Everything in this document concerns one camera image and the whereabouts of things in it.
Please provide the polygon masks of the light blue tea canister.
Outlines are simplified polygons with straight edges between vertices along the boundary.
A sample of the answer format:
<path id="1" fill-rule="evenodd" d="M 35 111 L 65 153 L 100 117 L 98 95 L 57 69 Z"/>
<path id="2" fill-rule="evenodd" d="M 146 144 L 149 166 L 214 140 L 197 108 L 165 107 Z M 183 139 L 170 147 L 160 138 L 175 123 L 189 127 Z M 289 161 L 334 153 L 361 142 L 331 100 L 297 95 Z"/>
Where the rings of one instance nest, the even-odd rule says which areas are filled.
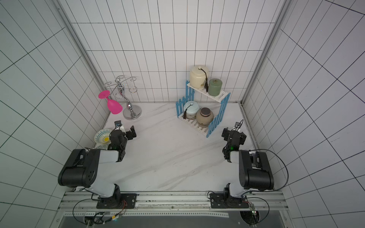
<path id="1" fill-rule="evenodd" d="M 183 119 L 195 119 L 197 112 L 200 110 L 200 106 L 196 101 L 188 101 L 183 106 Z"/>

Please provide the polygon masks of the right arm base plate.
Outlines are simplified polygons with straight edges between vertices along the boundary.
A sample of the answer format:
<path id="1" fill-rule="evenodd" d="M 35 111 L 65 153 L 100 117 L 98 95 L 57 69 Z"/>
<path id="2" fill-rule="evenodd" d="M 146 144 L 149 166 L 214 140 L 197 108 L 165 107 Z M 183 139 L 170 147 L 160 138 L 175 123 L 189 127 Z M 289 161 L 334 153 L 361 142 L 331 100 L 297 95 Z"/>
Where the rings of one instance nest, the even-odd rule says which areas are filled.
<path id="1" fill-rule="evenodd" d="M 212 209 L 248 209 L 248 202 L 241 198 L 225 197 L 223 193 L 208 192 Z"/>

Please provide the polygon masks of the brown ceramic tea canister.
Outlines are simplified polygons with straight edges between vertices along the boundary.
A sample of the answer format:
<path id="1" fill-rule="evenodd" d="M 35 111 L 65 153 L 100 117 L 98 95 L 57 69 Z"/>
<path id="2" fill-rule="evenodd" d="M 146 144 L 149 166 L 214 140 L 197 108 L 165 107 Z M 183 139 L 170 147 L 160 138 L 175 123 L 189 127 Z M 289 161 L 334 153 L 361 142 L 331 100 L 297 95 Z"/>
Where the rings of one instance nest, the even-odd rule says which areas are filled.
<path id="1" fill-rule="evenodd" d="M 213 119 L 214 119 L 214 114 L 207 107 L 201 108 L 196 115 L 197 123 L 202 128 L 208 127 L 209 124 L 213 121 Z"/>

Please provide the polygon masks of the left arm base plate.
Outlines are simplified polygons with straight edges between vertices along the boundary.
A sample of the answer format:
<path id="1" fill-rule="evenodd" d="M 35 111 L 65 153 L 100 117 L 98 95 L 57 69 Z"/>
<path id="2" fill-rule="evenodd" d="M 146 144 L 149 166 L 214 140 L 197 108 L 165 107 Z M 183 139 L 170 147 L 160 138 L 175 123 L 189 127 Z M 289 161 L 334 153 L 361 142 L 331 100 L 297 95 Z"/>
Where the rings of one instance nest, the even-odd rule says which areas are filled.
<path id="1" fill-rule="evenodd" d="M 97 209 L 134 209 L 136 205 L 135 193 L 115 195 L 109 198 L 101 198 L 97 203 Z"/>

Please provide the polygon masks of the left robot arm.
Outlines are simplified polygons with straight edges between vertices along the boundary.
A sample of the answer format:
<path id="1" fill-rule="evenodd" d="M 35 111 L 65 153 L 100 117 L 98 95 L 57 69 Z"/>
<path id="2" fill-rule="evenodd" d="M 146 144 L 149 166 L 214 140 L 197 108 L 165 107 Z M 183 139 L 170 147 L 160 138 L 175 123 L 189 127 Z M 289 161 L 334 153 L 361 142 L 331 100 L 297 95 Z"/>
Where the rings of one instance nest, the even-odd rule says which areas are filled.
<path id="1" fill-rule="evenodd" d="M 113 130 L 107 150 L 74 149 L 59 173 L 59 185 L 69 188 L 83 187 L 97 195 L 97 209 L 133 209 L 137 194 L 122 194 L 117 184 L 98 177 L 98 167 L 100 164 L 121 162 L 127 142 L 135 137 L 135 128 L 131 126 L 127 132 Z"/>

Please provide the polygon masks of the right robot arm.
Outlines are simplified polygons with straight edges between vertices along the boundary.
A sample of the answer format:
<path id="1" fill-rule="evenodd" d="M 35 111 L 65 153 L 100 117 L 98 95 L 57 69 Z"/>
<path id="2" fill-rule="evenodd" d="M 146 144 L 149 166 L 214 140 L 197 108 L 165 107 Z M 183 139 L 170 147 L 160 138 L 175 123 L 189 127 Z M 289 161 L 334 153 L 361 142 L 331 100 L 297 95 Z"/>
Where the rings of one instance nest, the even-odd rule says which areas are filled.
<path id="1" fill-rule="evenodd" d="M 274 177 L 265 152 L 241 150 L 247 136 L 238 130 L 224 128 L 221 135 L 226 141 L 222 149 L 225 160 L 238 164 L 239 179 L 228 183 L 223 191 L 223 202 L 227 207 L 248 206 L 243 195 L 253 191 L 274 189 Z"/>

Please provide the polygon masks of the green ceramic tea canister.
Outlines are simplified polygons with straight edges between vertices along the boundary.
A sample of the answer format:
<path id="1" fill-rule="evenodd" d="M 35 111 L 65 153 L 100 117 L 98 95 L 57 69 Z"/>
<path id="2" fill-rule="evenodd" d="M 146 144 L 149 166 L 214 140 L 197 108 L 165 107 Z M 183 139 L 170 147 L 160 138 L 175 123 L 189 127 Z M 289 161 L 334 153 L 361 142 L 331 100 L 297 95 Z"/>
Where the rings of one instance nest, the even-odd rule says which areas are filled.
<path id="1" fill-rule="evenodd" d="M 222 87 L 222 81 L 218 78 L 212 78 L 209 81 L 208 94 L 212 97 L 216 97 L 220 94 Z"/>

